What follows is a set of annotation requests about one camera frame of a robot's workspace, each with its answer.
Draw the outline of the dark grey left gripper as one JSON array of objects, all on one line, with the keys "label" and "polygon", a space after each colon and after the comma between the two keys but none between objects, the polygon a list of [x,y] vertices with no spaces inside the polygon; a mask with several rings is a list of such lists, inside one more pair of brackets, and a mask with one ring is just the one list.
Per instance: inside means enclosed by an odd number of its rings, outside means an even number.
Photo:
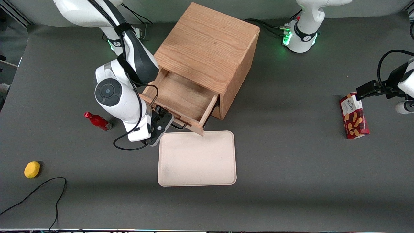
[{"label": "dark grey left gripper", "polygon": [[381,81],[380,73],[381,73],[381,65],[378,65],[377,68],[377,78],[378,81],[369,81],[366,84],[359,86],[356,88],[356,100],[361,101],[364,98],[371,97],[371,96],[381,96],[385,95],[386,98],[394,98],[394,97],[401,97],[401,98],[408,98],[408,95],[398,88],[399,82],[402,80],[403,76],[405,75],[405,71],[408,67],[408,63],[405,62],[403,65],[395,68],[390,74],[387,80]]}]

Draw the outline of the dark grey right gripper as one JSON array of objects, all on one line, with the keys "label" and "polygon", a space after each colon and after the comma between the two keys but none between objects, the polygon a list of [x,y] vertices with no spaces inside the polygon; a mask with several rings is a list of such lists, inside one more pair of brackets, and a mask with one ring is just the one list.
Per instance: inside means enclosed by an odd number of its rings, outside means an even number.
[{"label": "dark grey right gripper", "polygon": [[157,145],[173,121],[174,115],[160,105],[157,105],[152,111],[150,124],[151,135],[147,139],[147,144],[152,147]]}]

